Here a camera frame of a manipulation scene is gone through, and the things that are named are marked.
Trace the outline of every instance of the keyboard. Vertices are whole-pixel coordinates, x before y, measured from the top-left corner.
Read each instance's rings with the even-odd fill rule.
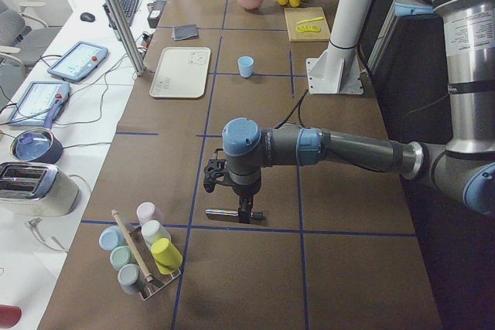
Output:
[[[122,10],[124,11],[125,19],[128,25],[132,24],[134,14],[138,10],[139,0],[118,0],[121,3]]]

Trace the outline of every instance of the wooden cutting board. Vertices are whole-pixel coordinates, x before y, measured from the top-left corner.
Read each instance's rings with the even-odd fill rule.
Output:
[[[326,21],[325,13],[321,7],[308,8],[286,8],[285,22],[287,23],[288,39],[291,42],[327,42],[330,40],[330,29]],[[305,22],[301,25],[317,25],[321,28],[320,32],[297,32],[295,27],[297,21],[303,19],[314,19],[315,17],[323,17],[319,21]]]

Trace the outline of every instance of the white desk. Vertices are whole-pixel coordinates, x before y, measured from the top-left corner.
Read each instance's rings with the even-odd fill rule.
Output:
[[[146,8],[149,0],[142,0],[135,14],[132,33],[137,39],[143,31],[152,32],[148,27]],[[87,5],[76,9],[62,28],[45,55],[64,54],[80,40],[106,46],[107,58],[82,83],[71,84],[72,93],[95,80],[109,70],[123,55],[124,47],[117,41],[101,5],[104,0],[90,0]],[[82,22],[82,12],[95,14],[95,22]],[[29,82],[55,80],[46,72],[47,66],[39,62],[19,88],[13,101],[17,101]],[[111,142],[118,120],[127,103],[134,85],[135,72],[128,59],[124,59],[118,70],[107,75],[108,91],[104,95],[101,119],[91,124],[53,125],[53,133],[64,147],[78,144]],[[99,116],[101,95],[106,88],[104,79],[73,95],[56,123],[92,121]],[[0,121],[6,122],[10,110],[0,115]],[[2,126],[2,131],[12,136],[19,135],[26,127]],[[0,163],[16,159],[10,154],[12,138],[4,135],[0,140]],[[80,194],[74,203],[73,211],[65,216],[43,217],[38,229],[47,243],[56,245],[50,237],[55,236],[65,248],[69,248],[76,233],[80,219],[90,198],[88,186],[93,188],[107,155],[109,145],[94,145],[64,149],[62,158],[56,163],[68,175],[77,175],[73,180],[79,185]],[[66,254],[56,252],[39,243],[25,227],[25,222],[34,216],[20,216],[2,208],[0,203],[0,304],[17,305],[22,309],[22,317],[13,329],[37,328],[55,287]]]

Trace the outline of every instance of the computer mouse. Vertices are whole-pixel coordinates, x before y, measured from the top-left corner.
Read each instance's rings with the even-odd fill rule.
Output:
[[[94,15],[89,12],[81,13],[79,18],[81,21],[85,22],[93,22],[96,19],[96,17],[94,17]]]

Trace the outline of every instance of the warning label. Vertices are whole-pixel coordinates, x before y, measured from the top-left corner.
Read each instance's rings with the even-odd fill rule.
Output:
[[[476,13],[444,25],[447,56],[495,47],[495,12]]]

